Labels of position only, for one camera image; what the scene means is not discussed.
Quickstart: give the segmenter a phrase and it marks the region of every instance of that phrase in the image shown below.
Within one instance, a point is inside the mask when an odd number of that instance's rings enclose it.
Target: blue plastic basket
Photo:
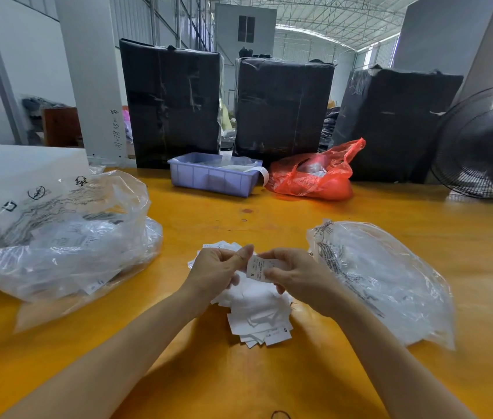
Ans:
[[[168,161],[171,165],[171,182],[177,187],[188,187],[228,194],[229,196],[248,197],[258,181],[258,170],[238,172],[198,165],[210,160],[221,159],[219,154],[188,153]],[[261,160],[252,159],[256,166],[262,166]]]

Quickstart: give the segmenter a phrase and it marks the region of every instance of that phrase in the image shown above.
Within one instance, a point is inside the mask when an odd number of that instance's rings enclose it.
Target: electric fan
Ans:
[[[493,88],[465,99],[441,119],[431,170],[448,188],[493,199]]]

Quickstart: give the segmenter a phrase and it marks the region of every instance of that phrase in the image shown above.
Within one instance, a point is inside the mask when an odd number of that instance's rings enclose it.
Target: red plastic bag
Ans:
[[[274,161],[266,188],[288,196],[347,200],[353,196],[349,162],[365,140],[349,141],[323,153],[297,154]]]

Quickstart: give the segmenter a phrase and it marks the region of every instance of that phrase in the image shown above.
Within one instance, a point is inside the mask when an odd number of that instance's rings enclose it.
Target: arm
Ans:
[[[266,278],[278,286],[280,293],[286,289],[341,327],[393,419],[475,417],[328,268],[308,253],[276,248],[260,256],[289,264],[290,271],[265,271]]]
[[[162,351],[225,287],[236,284],[253,246],[204,248],[172,296],[38,387],[1,419],[107,419]]]

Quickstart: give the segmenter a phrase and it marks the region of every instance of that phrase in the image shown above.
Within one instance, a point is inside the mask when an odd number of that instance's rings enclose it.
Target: table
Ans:
[[[19,302],[0,293],[0,413],[175,291],[202,243],[225,239],[307,247],[323,218],[372,222],[448,280],[457,351],[429,342],[410,351],[481,418],[493,417],[493,203],[448,202],[443,187],[354,184],[347,202],[277,196],[248,199],[173,188],[167,171],[133,170],[146,182],[149,215],[163,225],[162,254],[141,274],[62,319],[12,335]],[[293,338],[248,349],[231,335],[227,309],[188,324],[114,415],[122,418],[385,418],[341,330],[293,305]],[[278,414],[274,419],[285,419]]]

